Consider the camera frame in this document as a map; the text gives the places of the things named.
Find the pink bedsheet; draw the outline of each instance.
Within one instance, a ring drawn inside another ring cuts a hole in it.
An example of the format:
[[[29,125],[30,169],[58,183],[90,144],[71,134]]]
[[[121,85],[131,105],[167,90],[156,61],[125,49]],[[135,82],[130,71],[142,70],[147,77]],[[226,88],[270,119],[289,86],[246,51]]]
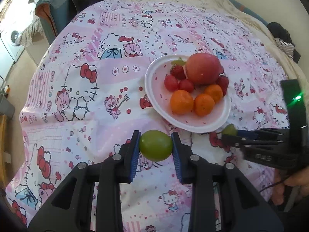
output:
[[[22,221],[29,224],[79,162],[102,162],[130,142],[134,130],[178,131],[194,153],[211,163],[235,163],[258,190],[271,184],[273,169],[223,146],[220,130],[204,135],[179,130],[152,108],[143,80],[151,61],[195,52],[220,58],[230,80],[232,109],[224,126],[288,126],[279,85],[286,75],[237,19],[177,3],[96,3],[58,35],[31,80],[20,113],[26,160],[6,188]],[[268,199],[271,190],[262,195]],[[93,199],[95,230],[96,191]],[[121,201],[125,231],[188,227],[191,187],[179,184],[171,157],[157,163],[141,155],[135,180],[121,185]]]

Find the green lime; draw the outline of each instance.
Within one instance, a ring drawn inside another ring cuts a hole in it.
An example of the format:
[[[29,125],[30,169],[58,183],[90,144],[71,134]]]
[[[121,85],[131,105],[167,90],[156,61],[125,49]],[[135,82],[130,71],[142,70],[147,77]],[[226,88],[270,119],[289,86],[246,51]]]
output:
[[[139,150],[148,160],[162,161],[171,155],[173,141],[170,136],[161,131],[150,130],[140,137]]]
[[[233,124],[229,124],[223,129],[222,134],[237,136],[237,130]]]

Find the human hand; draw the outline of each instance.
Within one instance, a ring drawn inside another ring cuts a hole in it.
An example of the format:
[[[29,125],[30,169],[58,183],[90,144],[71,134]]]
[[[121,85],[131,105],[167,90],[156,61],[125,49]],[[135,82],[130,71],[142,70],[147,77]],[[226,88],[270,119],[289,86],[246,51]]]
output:
[[[281,175],[278,169],[275,169],[274,183],[281,181]],[[283,183],[274,186],[272,190],[271,200],[275,205],[281,205],[284,202],[284,187],[300,186],[299,195],[296,200],[309,195],[309,166],[294,173]]]

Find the black cable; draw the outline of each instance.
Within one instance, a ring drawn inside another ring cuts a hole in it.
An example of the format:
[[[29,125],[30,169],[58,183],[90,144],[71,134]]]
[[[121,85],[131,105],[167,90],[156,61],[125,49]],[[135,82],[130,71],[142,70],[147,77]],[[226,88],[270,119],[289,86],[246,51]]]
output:
[[[267,186],[267,187],[262,188],[262,190],[260,190],[259,193],[260,193],[260,192],[263,192],[264,190],[266,190],[266,189],[268,189],[268,188],[271,188],[271,187],[274,187],[274,186],[276,186],[276,185],[279,185],[279,184],[283,183],[288,177],[286,177],[285,179],[283,179],[283,180],[281,180],[281,181],[278,181],[278,182],[276,182],[276,183],[274,183],[274,184],[271,184],[271,185],[269,185],[269,186]]]

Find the tangerine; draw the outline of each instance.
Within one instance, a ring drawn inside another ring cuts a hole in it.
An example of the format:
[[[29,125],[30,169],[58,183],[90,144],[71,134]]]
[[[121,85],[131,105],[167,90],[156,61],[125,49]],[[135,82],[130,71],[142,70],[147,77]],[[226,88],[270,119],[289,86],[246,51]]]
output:
[[[216,84],[207,86],[204,90],[204,93],[210,95],[214,99],[215,103],[219,102],[223,97],[223,91],[221,87]]]
[[[215,102],[208,94],[199,94],[194,100],[194,112],[197,116],[203,117],[211,113],[214,109]]]
[[[170,106],[175,114],[183,115],[193,109],[194,100],[190,93],[185,90],[176,90],[170,99]]]

